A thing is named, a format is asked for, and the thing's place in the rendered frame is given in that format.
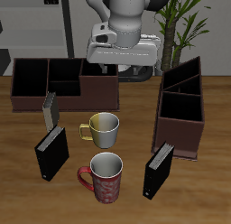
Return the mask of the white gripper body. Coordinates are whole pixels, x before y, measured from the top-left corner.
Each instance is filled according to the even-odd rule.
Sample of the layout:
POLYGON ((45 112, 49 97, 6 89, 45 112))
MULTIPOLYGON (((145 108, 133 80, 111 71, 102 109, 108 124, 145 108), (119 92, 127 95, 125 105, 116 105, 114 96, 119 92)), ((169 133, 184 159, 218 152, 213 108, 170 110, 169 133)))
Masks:
POLYGON ((87 60, 90 63, 153 66, 161 39, 142 34, 140 41, 131 49, 116 48, 114 44, 88 41, 87 60))

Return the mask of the dark brown desk caddy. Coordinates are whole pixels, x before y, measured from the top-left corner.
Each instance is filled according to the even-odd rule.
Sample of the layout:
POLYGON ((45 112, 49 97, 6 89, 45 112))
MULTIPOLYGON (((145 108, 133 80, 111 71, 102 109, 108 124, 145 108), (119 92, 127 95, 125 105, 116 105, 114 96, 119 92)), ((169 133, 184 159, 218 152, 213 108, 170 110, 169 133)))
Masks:
POLYGON ((117 111, 118 69, 84 58, 16 59, 10 98, 14 112, 41 112, 49 92, 55 92, 60 111, 117 111))
POLYGON ((205 125, 200 57, 162 74, 152 137, 151 154, 166 142, 173 156, 197 160, 205 125))

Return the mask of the grey book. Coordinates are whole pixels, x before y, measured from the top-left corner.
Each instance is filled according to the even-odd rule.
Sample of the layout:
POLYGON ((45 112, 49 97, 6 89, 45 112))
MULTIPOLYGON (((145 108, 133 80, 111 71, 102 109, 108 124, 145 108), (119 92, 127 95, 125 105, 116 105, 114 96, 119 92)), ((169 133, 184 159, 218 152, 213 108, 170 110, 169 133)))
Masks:
POLYGON ((55 92, 49 92, 42 105, 43 117, 47 132, 50 132, 59 122, 60 113, 55 92))

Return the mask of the black book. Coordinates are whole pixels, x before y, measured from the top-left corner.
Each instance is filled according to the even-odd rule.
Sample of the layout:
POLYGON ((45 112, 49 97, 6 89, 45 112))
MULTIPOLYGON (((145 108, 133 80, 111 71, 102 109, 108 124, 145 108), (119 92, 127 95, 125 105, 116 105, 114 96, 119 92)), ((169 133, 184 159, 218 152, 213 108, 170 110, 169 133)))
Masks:
POLYGON ((55 126, 34 150, 42 178, 49 182, 69 158, 65 128, 55 126))
POLYGON ((174 146, 166 142, 157 150, 145 165, 143 196, 151 200, 168 178, 174 146))

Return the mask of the green pot plant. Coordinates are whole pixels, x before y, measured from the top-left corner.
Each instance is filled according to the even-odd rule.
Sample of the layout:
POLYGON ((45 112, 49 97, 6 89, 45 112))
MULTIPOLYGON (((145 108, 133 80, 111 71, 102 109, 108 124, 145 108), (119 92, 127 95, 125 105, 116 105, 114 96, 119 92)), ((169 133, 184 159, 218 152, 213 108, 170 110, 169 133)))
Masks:
POLYGON ((208 33, 208 30, 203 30, 207 18, 192 27, 198 12, 185 17, 185 14, 201 1, 170 0, 168 4, 155 13, 160 14, 163 19, 162 22, 159 21, 162 28, 160 33, 164 36, 161 71, 179 66, 181 51, 185 47, 193 47, 191 41, 198 35, 208 33))

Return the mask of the yellow and white mug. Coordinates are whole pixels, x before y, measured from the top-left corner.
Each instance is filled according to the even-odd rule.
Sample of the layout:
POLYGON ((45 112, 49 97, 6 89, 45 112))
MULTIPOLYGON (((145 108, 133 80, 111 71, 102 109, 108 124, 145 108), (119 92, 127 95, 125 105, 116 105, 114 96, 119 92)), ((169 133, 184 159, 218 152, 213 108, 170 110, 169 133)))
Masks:
POLYGON ((116 142, 119 128, 119 118, 107 112, 97 113, 92 116, 87 124, 79 126, 79 136, 82 140, 93 141, 101 149, 108 149, 116 142), (82 134, 82 129, 88 128, 91 136, 82 134))

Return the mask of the red patterned mug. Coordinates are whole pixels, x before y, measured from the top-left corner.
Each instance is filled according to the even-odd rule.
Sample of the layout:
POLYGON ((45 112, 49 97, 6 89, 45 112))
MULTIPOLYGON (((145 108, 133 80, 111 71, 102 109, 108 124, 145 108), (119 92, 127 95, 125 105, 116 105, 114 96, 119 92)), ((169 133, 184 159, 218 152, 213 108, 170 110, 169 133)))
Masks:
POLYGON ((109 204, 115 202, 119 196, 122 170, 123 161, 117 154, 103 152, 96 154, 89 166, 78 169, 78 179, 82 185, 95 193, 99 202, 109 204), (89 173, 93 183, 84 180, 82 173, 89 173))

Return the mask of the flat black base plate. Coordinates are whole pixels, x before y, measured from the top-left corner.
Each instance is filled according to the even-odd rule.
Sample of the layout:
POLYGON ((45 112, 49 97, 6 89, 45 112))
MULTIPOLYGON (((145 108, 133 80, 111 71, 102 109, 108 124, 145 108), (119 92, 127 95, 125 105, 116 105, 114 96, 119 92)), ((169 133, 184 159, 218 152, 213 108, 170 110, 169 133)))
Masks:
POLYGON ((153 73, 153 66, 141 66, 138 70, 134 66, 125 71, 118 73, 118 80, 120 82, 143 82, 148 80, 153 73))

